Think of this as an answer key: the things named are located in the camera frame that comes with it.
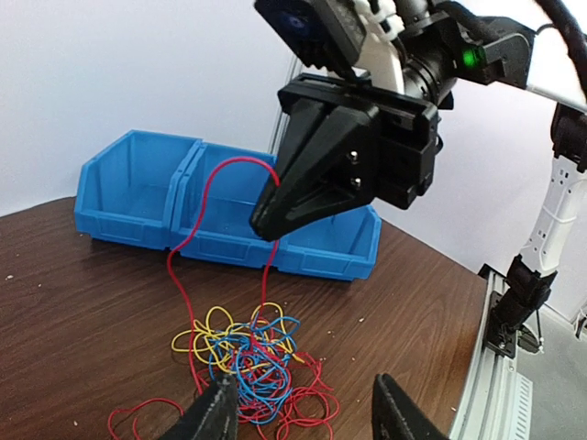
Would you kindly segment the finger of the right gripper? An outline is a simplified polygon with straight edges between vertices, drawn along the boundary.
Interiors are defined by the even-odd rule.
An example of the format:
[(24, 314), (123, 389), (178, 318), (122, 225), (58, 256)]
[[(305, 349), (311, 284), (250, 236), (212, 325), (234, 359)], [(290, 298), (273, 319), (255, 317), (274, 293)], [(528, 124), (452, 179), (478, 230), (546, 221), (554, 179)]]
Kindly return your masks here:
[(273, 193), (339, 191), (339, 107), (309, 98), (289, 106), (289, 125), (270, 181)]
[(375, 196), (376, 111), (293, 107), (274, 167), (250, 218), (277, 240), (317, 220), (369, 204)]

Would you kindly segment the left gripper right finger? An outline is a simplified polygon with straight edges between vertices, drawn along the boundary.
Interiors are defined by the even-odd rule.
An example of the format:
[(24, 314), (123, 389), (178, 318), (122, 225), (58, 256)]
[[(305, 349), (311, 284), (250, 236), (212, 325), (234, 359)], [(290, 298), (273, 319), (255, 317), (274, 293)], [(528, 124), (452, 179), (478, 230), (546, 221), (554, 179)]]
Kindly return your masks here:
[(389, 374), (375, 376), (371, 400), (374, 440), (447, 440)]

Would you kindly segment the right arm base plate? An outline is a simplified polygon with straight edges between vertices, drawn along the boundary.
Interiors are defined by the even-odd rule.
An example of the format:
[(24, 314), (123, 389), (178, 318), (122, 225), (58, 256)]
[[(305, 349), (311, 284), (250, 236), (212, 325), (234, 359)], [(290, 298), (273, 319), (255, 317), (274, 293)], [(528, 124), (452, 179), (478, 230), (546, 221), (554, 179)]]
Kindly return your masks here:
[(504, 295), (498, 291), (490, 294), (490, 307), (485, 326), (483, 343), (503, 358), (514, 359), (518, 348), (530, 354), (543, 351), (544, 339), (538, 330), (533, 332), (526, 324), (517, 320), (516, 313), (510, 313), (501, 306)]

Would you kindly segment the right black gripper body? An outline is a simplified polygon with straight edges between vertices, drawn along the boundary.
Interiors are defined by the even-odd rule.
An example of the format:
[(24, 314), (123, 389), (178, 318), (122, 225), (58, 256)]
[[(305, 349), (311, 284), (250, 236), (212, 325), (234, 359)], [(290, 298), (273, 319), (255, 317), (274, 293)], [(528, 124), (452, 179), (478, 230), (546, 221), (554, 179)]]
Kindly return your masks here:
[(430, 102), (343, 80), (304, 73), (278, 93), (282, 109), (299, 98), (367, 110), (379, 120), (376, 138), (375, 198), (407, 209), (432, 183), (438, 152), (437, 108)]

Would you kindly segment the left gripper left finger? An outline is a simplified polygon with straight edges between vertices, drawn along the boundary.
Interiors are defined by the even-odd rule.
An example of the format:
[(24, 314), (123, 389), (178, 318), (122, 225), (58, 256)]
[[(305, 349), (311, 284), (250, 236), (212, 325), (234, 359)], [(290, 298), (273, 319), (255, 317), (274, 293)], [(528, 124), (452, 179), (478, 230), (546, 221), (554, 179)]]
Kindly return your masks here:
[(238, 384), (221, 373), (160, 440), (236, 440)]

